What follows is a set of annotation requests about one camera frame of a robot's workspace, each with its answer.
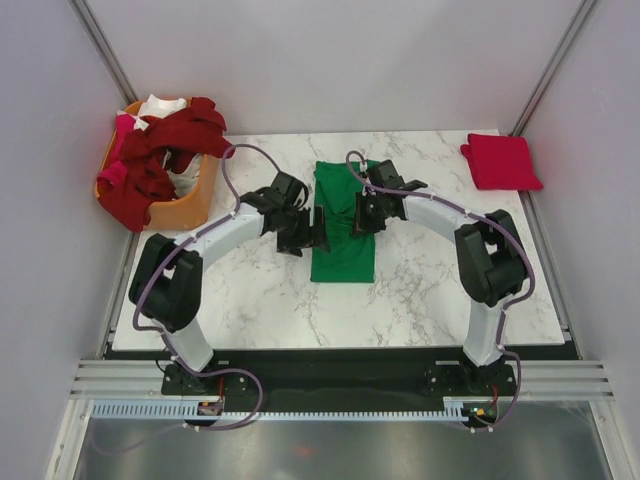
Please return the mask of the green t shirt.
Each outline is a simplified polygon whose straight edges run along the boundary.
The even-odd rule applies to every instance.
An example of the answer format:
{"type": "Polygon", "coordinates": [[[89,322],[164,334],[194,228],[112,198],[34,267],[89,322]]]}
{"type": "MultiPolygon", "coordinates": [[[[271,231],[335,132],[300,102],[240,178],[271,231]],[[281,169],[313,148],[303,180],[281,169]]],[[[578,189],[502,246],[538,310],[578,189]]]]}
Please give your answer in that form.
{"type": "Polygon", "coordinates": [[[374,235],[352,235],[356,195],[362,192],[363,185],[352,175],[346,163],[317,161],[314,177],[314,205],[323,208],[330,251],[313,249],[311,281],[373,283],[374,235]]]}

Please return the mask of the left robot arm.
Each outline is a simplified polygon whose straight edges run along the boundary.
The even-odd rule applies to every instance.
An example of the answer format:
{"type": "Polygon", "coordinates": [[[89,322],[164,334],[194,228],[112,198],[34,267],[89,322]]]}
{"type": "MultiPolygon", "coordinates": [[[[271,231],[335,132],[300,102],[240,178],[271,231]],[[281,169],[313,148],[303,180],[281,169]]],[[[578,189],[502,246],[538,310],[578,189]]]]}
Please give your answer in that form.
{"type": "Polygon", "coordinates": [[[236,198],[234,208],[176,237],[156,233],[144,244],[132,277],[133,327],[161,335],[185,382],[208,393],[219,382],[214,350],[197,319],[204,273],[241,245],[276,235],[276,251],[301,257],[307,248],[330,250],[324,208],[309,208],[308,187],[280,172],[269,186],[236,198]]]}

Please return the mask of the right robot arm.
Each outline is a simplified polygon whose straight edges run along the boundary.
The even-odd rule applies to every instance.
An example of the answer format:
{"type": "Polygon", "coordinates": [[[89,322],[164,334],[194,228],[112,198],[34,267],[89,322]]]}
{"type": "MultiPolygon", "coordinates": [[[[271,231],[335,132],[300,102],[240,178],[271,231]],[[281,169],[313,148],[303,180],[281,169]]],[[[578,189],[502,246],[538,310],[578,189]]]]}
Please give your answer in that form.
{"type": "Polygon", "coordinates": [[[346,166],[362,185],[355,195],[353,235],[379,233],[397,218],[454,245],[460,283],[470,299],[457,371],[460,386],[477,394],[500,380],[514,381],[507,362],[515,354],[503,341],[507,311],[533,294],[535,274],[511,215],[501,209],[489,214],[466,209],[422,181],[405,181],[390,160],[371,167],[365,160],[358,167],[348,161],[346,166]]]}

